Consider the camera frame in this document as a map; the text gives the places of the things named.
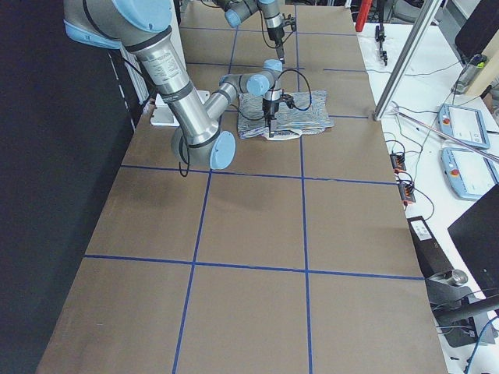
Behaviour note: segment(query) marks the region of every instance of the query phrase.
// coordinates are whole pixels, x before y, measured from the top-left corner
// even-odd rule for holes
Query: brown cardboard
[[[84,259],[37,374],[171,368],[190,266]]]
[[[304,282],[197,267],[177,373],[308,372]]]
[[[206,184],[201,173],[122,168],[87,254],[190,261]]]
[[[424,282],[310,276],[314,372],[444,374]]]
[[[354,34],[348,10],[282,11],[295,9],[301,32]],[[216,89],[231,63],[256,72],[275,58],[261,33],[240,31],[260,30],[258,15],[233,55],[220,9],[193,2],[181,26],[200,90]],[[237,139],[224,174],[193,167],[182,178],[173,129],[144,116],[87,250],[100,258],[83,260],[39,373],[445,372],[380,124],[368,119],[367,74],[323,70],[362,68],[357,41],[322,36],[298,38],[302,72],[328,92],[326,133]],[[283,77],[288,92],[296,83]],[[235,119],[226,112],[222,128],[235,133]]]
[[[298,179],[213,175],[199,260],[302,269]]]
[[[381,124],[361,118],[333,119],[331,130],[303,138],[305,176],[394,182]]]
[[[311,269],[421,277],[394,185],[306,181],[306,218]]]

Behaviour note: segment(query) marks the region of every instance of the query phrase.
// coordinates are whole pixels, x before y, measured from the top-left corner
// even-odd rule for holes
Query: cable
[[[385,143],[395,143],[395,144],[400,144],[400,146],[402,147],[402,156],[403,154],[405,153],[405,146],[404,144],[402,144],[401,142],[399,142],[398,140],[393,140],[393,139],[389,139],[389,140],[385,140],[384,141]]]
[[[278,47],[272,47],[270,44],[267,43],[267,39],[265,39],[265,32],[264,32],[264,14],[262,13],[261,10],[259,11],[260,11],[260,23],[262,27],[262,38],[264,39],[265,45],[267,45],[270,49],[278,49]],[[284,43],[288,41],[289,37],[291,37],[294,32],[295,32],[294,30],[291,31],[291,33],[282,41],[282,45],[284,45]]]
[[[495,316],[493,319],[491,319],[489,322],[487,322],[485,324],[485,326],[483,327],[482,331],[480,331],[480,335],[478,336],[478,339],[476,340],[476,344],[475,344],[475,347],[473,348],[473,353],[471,354],[471,356],[469,356],[469,359],[468,359],[468,366],[466,366],[466,369],[465,369],[465,374],[469,374],[469,369],[471,368],[471,364],[473,362],[473,359],[475,358],[475,355],[476,355],[476,351],[478,350],[478,346],[480,345],[480,341],[482,341],[482,337],[483,337],[483,334],[485,333],[485,330],[487,329],[488,326],[490,326],[492,324],[493,321],[495,321],[497,318],[499,318],[499,316]]]
[[[295,106],[295,109],[299,110],[299,111],[307,111],[312,106],[312,90],[310,89],[310,85],[309,85],[308,79],[306,78],[306,76],[304,76],[301,72],[299,72],[296,69],[286,69],[281,74],[278,75],[278,78],[276,80],[279,80],[287,72],[295,72],[296,74],[298,74],[299,76],[301,76],[305,80],[306,88],[309,91],[309,104],[307,105],[306,108],[298,108],[298,107]]]
[[[398,118],[398,115],[395,116],[395,121],[397,122],[398,131],[400,132],[400,135],[403,138],[406,138],[407,140],[410,140],[411,142],[413,142],[414,144],[416,144],[419,147],[419,151],[417,151],[417,150],[409,150],[406,153],[418,153],[418,154],[421,154],[421,152],[423,152],[423,145],[419,144],[415,140],[413,140],[413,139],[409,138],[408,136],[404,135],[404,133],[402,132],[402,125],[400,123],[400,119]]]
[[[247,119],[247,120],[249,120],[249,121],[259,121],[259,120],[261,120],[261,119],[264,119],[264,117],[265,117],[265,115],[262,115],[260,118],[248,118],[248,117],[246,117],[246,116],[245,116],[245,115],[241,112],[241,110],[239,109],[239,107],[237,107],[237,106],[236,106],[236,105],[234,105],[234,104],[231,104],[230,106],[231,106],[231,107],[234,107],[234,108],[237,110],[237,112],[241,115],[241,117],[246,118],[246,119]]]
[[[447,97],[444,99],[444,103],[447,102],[448,98],[452,95],[452,92],[449,93],[449,95],[447,95]],[[437,116],[435,116],[434,120],[431,122],[431,125],[430,127],[434,127],[435,125],[435,121],[437,120]],[[424,138],[424,141],[421,143],[421,152],[419,153],[419,156],[418,156],[418,159],[416,161],[416,166],[415,166],[415,173],[414,173],[414,180],[416,180],[417,176],[418,176],[418,167],[419,167],[419,161],[421,160],[421,156],[423,154],[423,148],[424,148],[424,145],[426,144],[428,138],[430,137],[430,134],[431,134],[431,130],[428,130],[428,132],[426,133],[426,136]]]
[[[471,295],[474,295],[478,292],[486,292],[486,291],[492,291],[492,290],[499,290],[499,288],[496,288],[496,287],[492,287],[492,288],[484,288],[483,290],[478,290],[478,291],[474,291],[474,292],[469,292],[468,294],[462,296],[461,298],[458,298],[457,300],[452,300],[450,302],[443,302],[437,306],[434,306],[431,310],[437,310],[437,309],[440,309],[441,306],[444,306],[444,305],[447,305],[447,304],[452,304],[454,302],[460,302],[461,300],[463,300],[464,298],[467,298],[468,296],[471,296]]]
[[[495,86],[493,86],[490,90],[493,90],[493,89],[494,89],[494,88],[496,88],[497,86],[499,86],[499,83],[498,83],[498,84],[496,84]],[[465,101],[464,103],[461,103],[461,104],[458,104],[458,105],[459,105],[459,106],[466,105],[466,104],[468,104],[469,102],[471,102],[471,101],[473,101],[473,100],[475,100],[475,99],[478,99],[480,96],[481,96],[481,95],[479,95],[479,96],[475,96],[473,99],[468,100],[468,101]]]
[[[447,66],[445,68],[442,68],[442,69],[434,70],[432,72],[420,72],[418,74],[404,74],[404,76],[431,76],[435,72],[443,72],[444,70],[447,70],[447,69],[451,68],[452,66],[460,64],[460,63],[461,62],[457,61],[457,62],[454,62],[452,65],[449,65],[449,66]],[[383,74],[391,74],[392,73],[392,72],[382,72],[380,70],[374,70],[374,69],[367,69],[366,71],[367,72],[380,72],[380,73],[383,73]]]
[[[186,169],[186,172],[184,174],[184,172],[182,171],[182,165],[180,164],[180,161],[179,161],[179,173],[182,177],[187,177],[187,175],[189,175],[189,170],[190,170],[190,150],[189,150],[189,145],[187,144],[187,139],[185,138],[185,136],[183,136],[182,138],[184,138],[184,144],[186,145],[186,149],[187,149],[187,169]]]
[[[435,72],[443,72],[444,70],[447,70],[449,68],[451,68],[452,66],[454,65],[457,65],[457,64],[461,64],[461,62],[457,61],[455,63],[453,63],[452,65],[449,65],[448,67],[446,68],[442,68],[442,69],[438,69],[438,70],[434,70],[432,72],[421,72],[420,74],[406,74],[407,76],[431,76],[432,74],[434,74]]]
[[[393,136],[394,140],[397,140],[397,136],[395,136],[395,134],[393,132],[386,132],[386,131],[384,131],[383,134],[391,135],[391,136]]]
[[[435,114],[438,113],[437,111],[414,111],[412,109],[409,109],[409,108],[406,108],[406,107],[402,107],[401,105],[398,105],[398,104],[397,104],[397,106],[399,108],[405,109],[406,111],[410,111],[411,113],[435,113]]]
[[[152,87],[156,87],[156,83],[154,83],[152,80],[150,80],[149,77],[145,76],[138,68],[136,68],[132,62],[128,61],[126,58],[124,58],[122,56],[121,53],[118,53],[118,51],[116,51],[115,49],[111,49],[110,51],[114,52],[115,53],[115,56],[121,58],[121,60],[128,64],[133,70],[135,70],[137,72],[137,74],[139,74],[140,76],[142,76],[142,78],[144,78],[144,80],[146,82],[148,82]]]
[[[428,197],[428,195],[426,193],[424,193],[420,189],[417,189],[416,187],[414,187],[414,190],[417,191],[417,192],[419,192],[424,197],[426,197],[428,199],[428,201],[430,202],[430,204],[431,204],[431,214],[430,214],[430,216],[428,218],[424,218],[425,221],[428,221],[431,217],[434,216],[434,213],[435,213],[435,204],[434,204],[433,201],[431,201],[431,199]]]
[[[201,1],[201,4],[203,4],[204,6],[207,6],[208,8],[220,8],[219,6],[208,5],[207,3],[204,2],[204,0],[200,0],[200,1]]]

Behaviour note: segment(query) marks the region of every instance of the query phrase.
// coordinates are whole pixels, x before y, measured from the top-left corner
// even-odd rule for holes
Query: white object
[[[201,102],[204,104],[204,102],[210,97],[210,92],[198,90],[197,95],[200,97]],[[175,118],[168,105],[163,102],[159,94],[156,95],[155,105],[156,109],[154,109],[153,115],[150,118],[150,123],[152,125],[173,127],[179,126],[177,118]]]

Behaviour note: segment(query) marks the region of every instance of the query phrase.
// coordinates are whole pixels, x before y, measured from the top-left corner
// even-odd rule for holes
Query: aluminum pole
[[[404,77],[405,71],[409,67],[409,63],[416,52],[418,44],[423,39],[426,29],[434,20],[435,14],[437,14],[440,3],[441,0],[426,0],[424,2],[418,19],[411,29],[411,34],[405,42],[404,48],[402,49],[397,63],[393,68],[393,73],[390,75],[390,79],[388,80],[388,83],[384,88],[384,91],[381,94],[380,100],[376,106],[376,110],[374,111],[374,119],[376,121],[380,121],[381,117],[383,117],[385,111],[387,110],[387,106],[390,104],[398,85]]]

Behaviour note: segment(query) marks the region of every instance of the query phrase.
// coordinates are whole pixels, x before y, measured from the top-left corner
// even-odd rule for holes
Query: black curtain
[[[62,3],[0,11],[1,373],[35,370],[140,115],[122,62],[117,79],[65,35]]]

